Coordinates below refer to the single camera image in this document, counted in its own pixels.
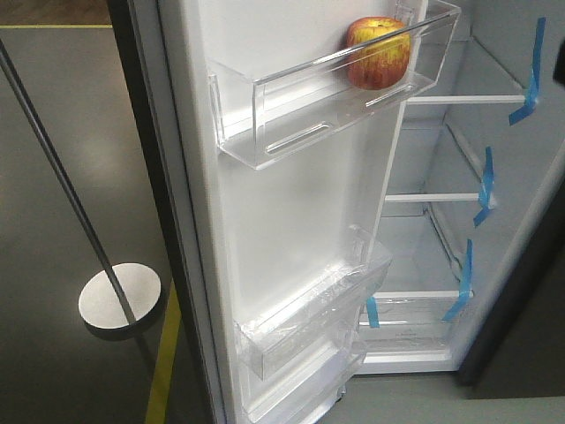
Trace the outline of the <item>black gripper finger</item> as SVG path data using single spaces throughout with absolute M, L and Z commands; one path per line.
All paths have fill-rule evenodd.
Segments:
M 565 42 L 562 42 L 555 60 L 553 80 L 557 84 L 565 84 Z

